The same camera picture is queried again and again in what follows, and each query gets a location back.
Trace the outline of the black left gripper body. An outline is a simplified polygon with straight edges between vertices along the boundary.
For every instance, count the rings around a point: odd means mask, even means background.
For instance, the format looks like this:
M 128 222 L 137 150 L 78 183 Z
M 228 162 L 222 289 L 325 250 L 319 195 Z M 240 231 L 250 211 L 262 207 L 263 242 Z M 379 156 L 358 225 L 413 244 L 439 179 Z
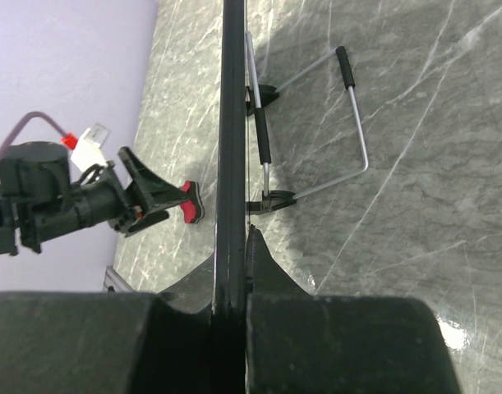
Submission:
M 0 254 L 17 254 L 21 245 L 39 254 L 41 245 L 108 222 L 117 232 L 138 218 L 113 164 L 93 165 L 86 184 L 70 179 L 68 152 L 60 144 L 31 142 L 11 146 L 0 160 Z

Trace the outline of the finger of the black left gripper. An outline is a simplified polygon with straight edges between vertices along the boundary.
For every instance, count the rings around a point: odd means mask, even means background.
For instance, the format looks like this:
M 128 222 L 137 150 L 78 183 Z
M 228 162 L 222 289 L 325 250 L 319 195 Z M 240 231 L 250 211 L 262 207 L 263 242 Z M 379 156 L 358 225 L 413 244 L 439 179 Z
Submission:
M 185 191 L 152 172 L 130 148 L 121 147 L 118 157 L 131 178 L 127 194 L 136 205 L 179 205 L 189 200 Z
M 121 230 L 121 233 L 125 237 L 134 236 L 137 233 L 140 233 L 149 227 L 152 227 L 155 224 L 163 222 L 169 219 L 169 213 L 166 210 L 147 213 L 146 215 L 138 218 L 133 224 L 128 227 L 125 227 L 124 230 Z

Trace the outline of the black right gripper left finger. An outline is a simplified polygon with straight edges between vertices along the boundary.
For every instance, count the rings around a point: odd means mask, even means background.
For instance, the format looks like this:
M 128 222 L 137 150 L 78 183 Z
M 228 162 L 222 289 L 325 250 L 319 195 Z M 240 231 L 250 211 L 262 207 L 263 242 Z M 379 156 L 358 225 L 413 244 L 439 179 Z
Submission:
M 160 293 L 0 292 L 0 393 L 208 393 L 212 259 Z

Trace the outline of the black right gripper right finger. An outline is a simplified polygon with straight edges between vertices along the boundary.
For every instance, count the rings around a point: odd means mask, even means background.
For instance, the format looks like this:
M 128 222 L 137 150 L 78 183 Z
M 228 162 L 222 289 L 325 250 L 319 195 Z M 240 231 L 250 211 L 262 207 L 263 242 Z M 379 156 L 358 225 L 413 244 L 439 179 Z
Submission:
M 415 298 L 315 296 L 274 261 L 261 231 L 246 245 L 250 393 L 457 393 L 437 319 Z

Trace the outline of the red black whiteboard eraser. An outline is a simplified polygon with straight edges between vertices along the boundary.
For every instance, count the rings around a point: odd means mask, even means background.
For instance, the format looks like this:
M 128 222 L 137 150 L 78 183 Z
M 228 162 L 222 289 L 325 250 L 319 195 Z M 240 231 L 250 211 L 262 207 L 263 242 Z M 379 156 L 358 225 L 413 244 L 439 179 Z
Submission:
M 205 207 L 200 197 L 200 185 L 195 181 L 185 181 L 182 191 L 188 200 L 180 205 L 186 224 L 197 224 L 205 216 Z

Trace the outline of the white whiteboard black frame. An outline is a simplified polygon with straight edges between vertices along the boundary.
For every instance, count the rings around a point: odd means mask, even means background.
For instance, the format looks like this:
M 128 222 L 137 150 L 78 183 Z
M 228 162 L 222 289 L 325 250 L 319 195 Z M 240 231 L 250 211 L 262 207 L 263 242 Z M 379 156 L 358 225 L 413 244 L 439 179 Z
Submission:
M 214 393 L 245 387 L 245 3 L 223 2 L 211 334 Z

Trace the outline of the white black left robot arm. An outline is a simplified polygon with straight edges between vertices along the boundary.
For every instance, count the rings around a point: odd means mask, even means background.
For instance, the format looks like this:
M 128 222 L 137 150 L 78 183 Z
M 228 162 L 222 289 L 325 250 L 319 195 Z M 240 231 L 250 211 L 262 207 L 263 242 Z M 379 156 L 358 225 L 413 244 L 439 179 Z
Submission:
M 19 245 L 40 253 L 44 242 L 102 222 L 133 236 L 189 201 L 184 190 L 155 175 L 128 147 L 118 156 L 131 177 L 127 188 L 113 162 L 85 170 L 82 176 L 90 182 L 73 182 L 62 145 L 9 147 L 0 160 L 0 254 L 16 255 Z

